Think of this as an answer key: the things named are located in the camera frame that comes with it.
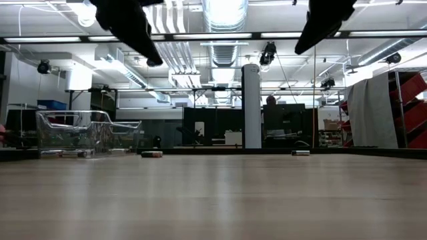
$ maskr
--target ceiling light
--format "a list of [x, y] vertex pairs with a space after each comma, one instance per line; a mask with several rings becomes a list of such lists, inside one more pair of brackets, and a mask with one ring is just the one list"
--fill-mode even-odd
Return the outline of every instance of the ceiling light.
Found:
[[395, 37], [395, 36], [418, 36], [427, 35], [427, 30], [415, 31], [355, 31], [350, 33], [350, 37]]
[[224, 42], [210, 42], [210, 43], [200, 43], [202, 47], [211, 47], [211, 46], [247, 46], [248, 42], [235, 42], [235, 43], [224, 43]]
[[193, 89], [150, 89], [152, 91], [175, 91], [175, 92], [179, 92], [179, 91], [193, 91]]
[[8, 43], [68, 43], [80, 42], [79, 37], [6, 37]]
[[118, 89], [118, 92], [129, 92], [129, 93], [139, 93], [139, 92], [146, 92], [145, 89]]
[[280, 90], [280, 87], [263, 87], [261, 90], [262, 91], [278, 91]]
[[297, 33], [261, 33], [261, 38], [282, 38], [282, 37], [301, 37], [301, 32]]
[[250, 39], [252, 33], [202, 33], [202, 34], [178, 34], [173, 38], [177, 40], [186, 39]]
[[160, 41], [160, 40], [165, 40], [165, 35], [152, 35], [151, 37], [152, 41]]
[[46, 4], [46, 2], [44, 2], [44, 1], [0, 1], [0, 5], [26, 5], [26, 4], [31, 4], [31, 5], [41, 4], [41, 5], [44, 5], [44, 4]]
[[99, 36], [99, 37], [89, 37], [90, 41], [119, 41], [117, 37], [114, 36]]

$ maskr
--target black object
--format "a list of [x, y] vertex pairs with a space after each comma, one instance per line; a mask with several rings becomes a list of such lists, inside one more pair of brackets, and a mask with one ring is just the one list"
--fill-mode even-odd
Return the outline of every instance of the black object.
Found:
[[163, 0], [90, 0], [97, 7], [96, 19], [120, 41], [147, 57], [149, 66], [163, 64], [151, 37], [151, 26], [142, 7]]
[[324, 87], [325, 89], [325, 91], [327, 91], [327, 90], [329, 90], [329, 89], [331, 89], [331, 87], [334, 87], [335, 86], [335, 80], [333, 79], [333, 78], [328, 78], [328, 79], [326, 79], [326, 80], [323, 80], [322, 81], [322, 84], [320, 85], [320, 87]]
[[342, 21], [347, 21], [354, 12], [356, 0], [310, 0], [307, 23], [295, 46], [300, 55], [318, 44], [321, 40], [335, 35]]
[[283, 129], [285, 133], [303, 131], [304, 104], [264, 105], [264, 128]]
[[52, 66], [49, 64], [49, 60], [40, 60], [40, 64], [37, 66], [37, 72], [40, 74], [50, 74], [52, 72]]
[[37, 110], [9, 110], [7, 112], [6, 130], [19, 133], [21, 131], [37, 131], [35, 112]]
[[161, 148], [160, 143], [161, 143], [161, 137], [155, 136], [153, 138], [153, 147]]
[[402, 60], [402, 56], [400, 56], [399, 53], [395, 53], [386, 58], [386, 63], [388, 64], [399, 63], [401, 60]]
[[268, 42], [266, 48], [262, 51], [260, 57], [260, 65], [267, 66], [274, 60], [274, 55], [277, 53], [274, 42]]

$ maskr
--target light fixture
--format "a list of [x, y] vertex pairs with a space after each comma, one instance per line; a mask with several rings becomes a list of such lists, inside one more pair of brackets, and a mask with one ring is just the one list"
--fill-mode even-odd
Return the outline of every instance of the light fixture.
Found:
[[178, 34], [173, 38], [177, 40], [186, 39], [250, 39], [252, 33], [202, 33], [202, 34]]
[[283, 38], [283, 37], [301, 37], [301, 32], [297, 33], [261, 33], [261, 38]]
[[181, 107], [120, 107], [119, 110], [181, 109]]
[[150, 91], [173, 91], [173, 92], [180, 92], [180, 91], [193, 91], [193, 89], [150, 89]]
[[160, 40], [165, 40], [165, 35], [153, 34], [150, 38], [152, 41], [160, 41]]
[[418, 36], [427, 35], [427, 30], [408, 31], [355, 31], [350, 33], [350, 37], [395, 37], [395, 36]]
[[280, 87], [263, 87], [261, 88], [262, 91], [279, 91]]
[[200, 43], [202, 47], [211, 47], [211, 46], [248, 46], [248, 42], [235, 42], [235, 43], [224, 43], [224, 42], [210, 42], [210, 43]]
[[128, 93], [140, 93], [140, 92], [146, 92], [145, 89], [118, 89], [118, 92], [128, 92]]
[[99, 36], [99, 37], [88, 37], [90, 41], [119, 41], [114, 36]]
[[68, 43], [80, 42], [79, 37], [6, 37], [8, 43]]

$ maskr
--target clear acrylic box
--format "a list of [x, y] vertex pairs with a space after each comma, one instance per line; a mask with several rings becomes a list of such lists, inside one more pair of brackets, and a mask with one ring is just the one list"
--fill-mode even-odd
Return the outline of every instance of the clear acrylic box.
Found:
[[107, 157], [136, 149], [141, 122], [112, 122], [104, 111], [38, 111], [41, 157]]

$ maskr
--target computer monitor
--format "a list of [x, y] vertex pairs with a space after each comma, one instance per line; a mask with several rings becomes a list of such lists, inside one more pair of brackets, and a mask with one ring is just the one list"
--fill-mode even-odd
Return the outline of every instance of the computer monitor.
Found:
[[303, 131], [305, 104], [264, 105], [264, 129], [283, 129], [285, 134]]
[[36, 131], [37, 126], [35, 122], [35, 112], [37, 110], [18, 110], [12, 109], [7, 112], [6, 119], [6, 130], [13, 132], [21, 131], [21, 119], [22, 119], [22, 131]]

